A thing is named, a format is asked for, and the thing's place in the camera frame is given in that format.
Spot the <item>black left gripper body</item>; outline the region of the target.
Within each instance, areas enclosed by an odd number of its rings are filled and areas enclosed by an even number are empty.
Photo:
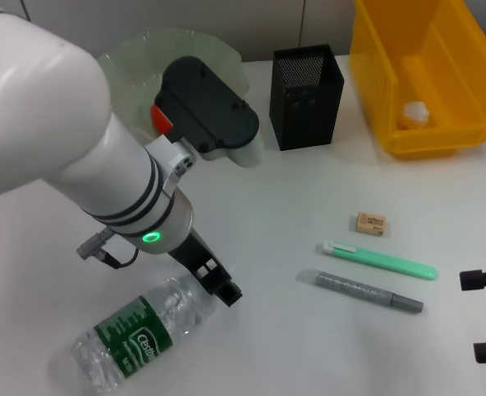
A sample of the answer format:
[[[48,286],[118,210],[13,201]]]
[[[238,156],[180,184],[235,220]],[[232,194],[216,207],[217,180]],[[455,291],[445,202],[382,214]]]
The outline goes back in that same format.
[[[194,229],[169,255],[182,264],[201,285],[227,283],[227,271]]]

